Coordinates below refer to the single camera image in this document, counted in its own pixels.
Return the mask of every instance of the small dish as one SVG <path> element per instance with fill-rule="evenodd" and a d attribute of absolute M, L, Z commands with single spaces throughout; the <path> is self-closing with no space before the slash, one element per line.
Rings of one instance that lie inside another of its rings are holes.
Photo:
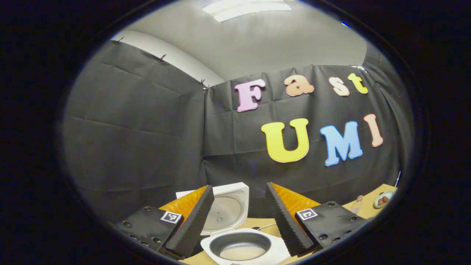
<path fill-rule="evenodd" d="M 383 198 L 384 196 L 386 196 L 389 200 L 391 200 L 391 198 L 392 198 L 393 195 L 394 195 L 394 192 L 393 192 L 392 190 L 387 191 L 387 192 L 382 192 L 382 193 L 379 195 L 379 197 L 376 198 L 376 200 L 374 201 L 373 206 L 374 206 L 375 208 L 377 208 L 377 209 L 384 207 L 386 204 L 388 204 L 389 201 L 388 201 L 387 203 L 383 204 L 383 205 L 379 205 L 379 204 L 378 204 L 379 200 L 380 200 L 381 198 Z"/>

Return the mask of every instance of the table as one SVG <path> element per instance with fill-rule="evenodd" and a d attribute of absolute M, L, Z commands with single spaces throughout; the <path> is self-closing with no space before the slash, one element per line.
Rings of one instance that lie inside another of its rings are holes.
<path fill-rule="evenodd" d="M 386 191 L 390 191 L 390 190 L 396 191 L 396 189 L 397 189 L 396 187 L 393 187 L 393 186 L 390 186 L 390 185 L 387 185 L 387 184 L 383 184 L 383 185 L 379 186 L 378 188 L 376 188 L 375 190 L 373 190 L 372 192 L 364 195 L 363 196 L 362 207 L 360 208 L 360 211 L 358 212 L 357 215 L 359 217 L 364 218 L 364 219 L 376 216 L 381 211 L 382 208 L 376 209 L 373 206 L 374 201 L 378 198 L 378 196 L 380 195 L 381 192 L 386 192 Z M 353 205 L 354 202 L 355 201 L 347 203 L 347 204 L 343 205 L 343 207 L 350 210 L 350 208 L 351 208 L 351 206 Z M 269 225 L 269 224 L 274 224 L 274 223 L 275 223 L 275 220 L 273 218 L 247 218 L 245 223 L 242 224 L 241 226 L 239 226 L 237 229 L 262 227 L 262 226 Z M 269 227 L 266 227 L 266 228 L 263 228 L 263 229 L 261 229 L 261 231 L 264 232 L 264 233 L 267 233 L 267 234 L 270 234 L 270 235 L 277 236 L 277 237 L 281 238 L 280 231 L 278 230 L 278 227 L 277 227 L 276 224 L 272 225 L 272 226 L 269 226 Z M 297 257 L 297 256 L 289 257 L 284 262 L 280 263 L 280 265 L 289 264 L 289 263 L 294 262 L 296 260 L 305 258 L 308 255 L 310 255 L 310 254 L 304 255 L 302 257 Z M 200 264 L 218 265 L 204 251 L 202 251 L 202 252 L 200 252 L 200 253 L 192 256 L 192 257 L 181 260 L 181 262 L 189 264 L 189 265 L 200 265 Z"/>

